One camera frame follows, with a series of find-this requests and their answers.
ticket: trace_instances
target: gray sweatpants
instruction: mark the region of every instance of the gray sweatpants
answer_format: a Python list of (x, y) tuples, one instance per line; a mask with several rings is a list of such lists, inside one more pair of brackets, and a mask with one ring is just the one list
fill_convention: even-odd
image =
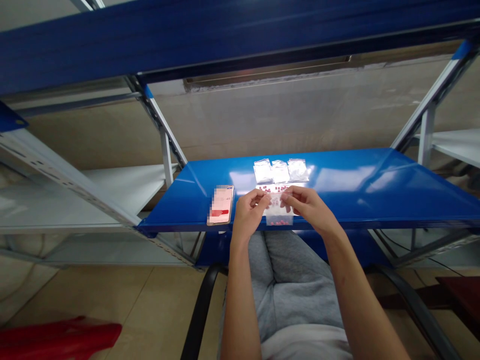
[[(251, 284), (263, 343), (297, 324), (343, 329), (330, 266), (292, 231), (257, 231), (248, 245)], [(223, 332), (225, 304), (220, 325)]]

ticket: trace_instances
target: dark wooden furniture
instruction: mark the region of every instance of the dark wooden furniture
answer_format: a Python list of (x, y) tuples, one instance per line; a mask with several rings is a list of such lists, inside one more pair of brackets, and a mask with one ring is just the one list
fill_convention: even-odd
[[(416, 293), (432, 310), (453, 310), (480, 341), (480, 276), (436, 277), (437, 285), (419, 288)], [(384, 309), (406, 309), (399, 294), (378, 298)]]

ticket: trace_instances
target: blue metal shelf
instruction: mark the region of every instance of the blue metal shelf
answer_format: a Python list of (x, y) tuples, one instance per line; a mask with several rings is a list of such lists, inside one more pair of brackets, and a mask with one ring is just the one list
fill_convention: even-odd
[(131, 1), (0, 33), (0, 95), (145, 82), (468, 38), (472, 0)]
[[(215, 187), (234, 185), (235, 199), (255, 188), (254, 161), (239, 157), (190, 161), (151, 214), (148, 232), (227, 231), (207, 226)], [(271, 155), (270, 160), (305, 159), (305, 185), (314, 188), (345, 229), (473, 228), (480, 226), (480, 201), (391, 148)], [(259, 230), (276, 230), (265, 218)], [(283, 230), (309, 230), (297, 216)]]

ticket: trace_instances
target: blurred phone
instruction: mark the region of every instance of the blurred phone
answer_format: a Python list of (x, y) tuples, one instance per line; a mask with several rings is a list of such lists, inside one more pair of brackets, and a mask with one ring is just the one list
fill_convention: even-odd
[(208, 226), (230, 224), (233, 201), (233, 185), (217, 187), (213, 194), (206, 224)]

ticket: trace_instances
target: black chair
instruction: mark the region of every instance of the black chair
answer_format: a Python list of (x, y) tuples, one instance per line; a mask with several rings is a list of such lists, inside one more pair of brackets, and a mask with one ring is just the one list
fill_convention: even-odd
[[(203, 278), (198, 292), (195, 309), (191, 316), (190, 326), (186, 335), (185, 344), (181, 353), (181, 360), (196, 360), (199, 357), (205, 322), (209, 313), (210, 300), (214, 290), (218, 273), (228, 275), (229, 271), (222, 264), (210, 266)], [(416, 326), (432, 348), (433, 352), (442, 360), (461, 359), (454, 346), (440, 328), (437, 320), (427, 309), (417, 292), (395, 271), (383, 266), (372, 265), (365, 269), (365, 273), (380, 273), (386, 276), (398, 290), (405, 301), (408, 313)]]

